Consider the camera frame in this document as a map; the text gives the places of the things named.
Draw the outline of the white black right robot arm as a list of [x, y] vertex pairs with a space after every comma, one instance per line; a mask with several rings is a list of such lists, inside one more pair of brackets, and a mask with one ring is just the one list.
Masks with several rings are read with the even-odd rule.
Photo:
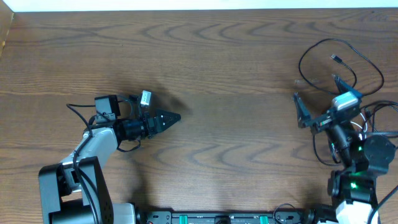
[[338, 75], [334, 81], [339, 95], [332, 99], [324, 114], [312, 118], [299, 94], [293, 95], [298, 126], [310, 128], [313, 135], [326, 132], [336, 164], [328, 179], [331, 205], [309, 208], [303, 223], [379, 223], [379, 209], [386, 202], [377, 200], [376, 179], [388, 173], [397, 146], [384, 133], [357, 131], [352, 119], [360, 112], [363, 94], [344, 82]]

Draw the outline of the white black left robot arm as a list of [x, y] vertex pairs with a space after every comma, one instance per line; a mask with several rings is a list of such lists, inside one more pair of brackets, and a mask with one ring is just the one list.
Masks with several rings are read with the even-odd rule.
[[44, 223], [136, 223], [131, 203], [113, 203], [102, 168], [123, 141], [151, 138], [179, 122], [181, 115], [157, 109], [137, 119], [90, 125], [81, 143], [57, 164], [39, 171]]

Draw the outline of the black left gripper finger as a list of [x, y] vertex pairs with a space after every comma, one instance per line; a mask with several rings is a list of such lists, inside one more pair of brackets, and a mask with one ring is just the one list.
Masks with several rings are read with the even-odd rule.
[[160, 124], [175, 124], [181, 120], [181, 115], [178, 113], [173, 113], [162, 109], [156, 109], [155, 113]]
[[155, 123], [154, 135], [164, 132], [165, 130], [169, 129], [169, 127], [169, 123]]

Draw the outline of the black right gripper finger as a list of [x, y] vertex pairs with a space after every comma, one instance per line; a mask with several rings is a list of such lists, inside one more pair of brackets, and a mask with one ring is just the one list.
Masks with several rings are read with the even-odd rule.
[[355, 90], [352, 86], [347, 84], [340, 76], [333, 74], [332, 75], [333, 80], [336, 84], [336, 87], [338, 89], [338, 94], [342, 95], [347, 92], [351, 92], [355, 97], [362, 97], [363, 94], [360, 93], [358, 90]]
[[297, 110], [298, 127], [306, 128], [309, 122], [312, 120], [311, 114], [307, 107], [304, 105], [304, 102], [302, 101], [298, 93], [294, 93], [293, 99]]

